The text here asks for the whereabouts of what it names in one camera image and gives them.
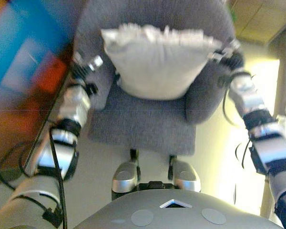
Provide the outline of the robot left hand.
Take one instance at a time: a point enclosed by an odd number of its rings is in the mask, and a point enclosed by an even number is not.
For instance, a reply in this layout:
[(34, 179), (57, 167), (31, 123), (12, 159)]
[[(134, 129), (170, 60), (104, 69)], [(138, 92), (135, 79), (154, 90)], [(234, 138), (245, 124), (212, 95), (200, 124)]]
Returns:
[(90, 61), (84, 62), (79, 52), (76, 52), (72, 58), (71, 72), (74, 79), (85, 80), (86, 77), (95, 72), (103, 65), (103, 60), (99, 55), (94, 56)]

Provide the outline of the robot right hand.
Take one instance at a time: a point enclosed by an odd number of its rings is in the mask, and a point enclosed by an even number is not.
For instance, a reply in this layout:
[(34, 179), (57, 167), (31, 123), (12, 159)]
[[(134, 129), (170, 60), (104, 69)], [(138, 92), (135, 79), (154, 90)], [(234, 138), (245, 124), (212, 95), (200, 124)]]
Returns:
[(210, 61), (228, 67), (231, 71), (241, 69), (245, 65), (241, 43), (237, 39), (231, 40), (225, 48), (208, 54), (207, 58)]

